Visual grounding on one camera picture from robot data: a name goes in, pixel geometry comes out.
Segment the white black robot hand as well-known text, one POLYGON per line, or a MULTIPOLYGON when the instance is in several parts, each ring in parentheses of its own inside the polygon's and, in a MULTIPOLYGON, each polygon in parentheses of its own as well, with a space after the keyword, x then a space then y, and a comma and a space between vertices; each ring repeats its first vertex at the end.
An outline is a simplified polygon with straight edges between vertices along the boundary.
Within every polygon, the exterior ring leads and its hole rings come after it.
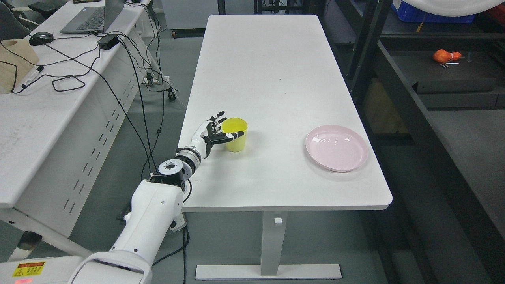
POLYGON ((213 145, 225 144, 244 136, 245 131, 222 131, 222 123, 227 119, 224 115, 225 111, 221 111, 200 124, 185 148, 195 150, 204 159, 210 155, 213 145))

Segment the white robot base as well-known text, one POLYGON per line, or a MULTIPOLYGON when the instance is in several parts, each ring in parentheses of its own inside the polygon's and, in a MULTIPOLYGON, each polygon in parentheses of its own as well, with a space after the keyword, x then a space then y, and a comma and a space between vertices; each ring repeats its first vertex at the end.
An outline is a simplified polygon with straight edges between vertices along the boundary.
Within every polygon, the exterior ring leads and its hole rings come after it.
POLYGON ((1 263, 2 284, 66 284, 83 262, 80 256, 47 257, 1 263))

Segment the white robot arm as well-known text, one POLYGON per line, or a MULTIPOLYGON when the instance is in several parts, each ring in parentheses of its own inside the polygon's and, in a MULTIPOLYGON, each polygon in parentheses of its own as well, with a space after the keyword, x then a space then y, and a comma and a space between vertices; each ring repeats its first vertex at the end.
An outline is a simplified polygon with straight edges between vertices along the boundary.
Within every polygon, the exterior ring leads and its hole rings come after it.
POLYGON ((205 146, 189 144, 175 158, 162 163, 158 175, 143 180, 132 196, 125 228, 112 248, 87 257, 68 282, 149 284, 159 247, 181 214, 183 186, 206 156, 205 146))

